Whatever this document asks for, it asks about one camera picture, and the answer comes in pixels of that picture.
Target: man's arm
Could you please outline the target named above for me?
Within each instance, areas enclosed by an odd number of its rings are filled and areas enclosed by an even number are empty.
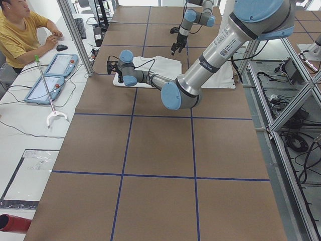
[[[46,39],[46,43],[43,46],[39,47],[38,49],[28,51],[28,52],[20,55],[19,57],[17,57],[17,59],[22,64],[25,64],[25,65],[30,64],[30,63],[34,62],[36,54],[39,57],[41,57],[45,53],[47,53],[49,50],[53,49],[56,46],[56,44],[57,44],[57,38],[54,35],[50,35]]]
[[[58,38],[62,37],[62,33],[58,30],[57,26],[51,20],[48,20],[46,27],[56,37]]]

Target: computer mouse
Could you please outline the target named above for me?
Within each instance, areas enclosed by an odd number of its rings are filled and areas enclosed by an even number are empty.
[[[57,49],[57,51],[60,52],[60,51],[63,51],[65,49],[68,49],[68,46],[63,45],[63,44],[59,44],[59,45],[57,45],[56,49]]]

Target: red cup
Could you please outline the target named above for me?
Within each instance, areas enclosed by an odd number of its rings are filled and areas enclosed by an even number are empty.
[[[31,219],[8,214],[0,215],[0,231],[26,234],[31,224]]]

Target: yellow shirt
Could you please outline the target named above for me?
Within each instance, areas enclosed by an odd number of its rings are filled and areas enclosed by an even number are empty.
[[[0,50],[5,55],[7,63],[15,68],[23,68],[17,58],[28,51],[39,48],[37,28],[47,26],[48,19],[30,12],[28,18],[24,18],[26,29],[20,30],[10,23],[0,11]]]

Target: keyboard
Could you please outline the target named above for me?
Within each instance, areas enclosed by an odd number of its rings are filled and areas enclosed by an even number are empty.
[[[84,21],[82,20],[82,18],[75,19],[75,23],[76,23],[76,26],[77,26],[77,29],[78,29],[81,39],[87,38],[86,30],[85,30],[85,26],[84,26]]]

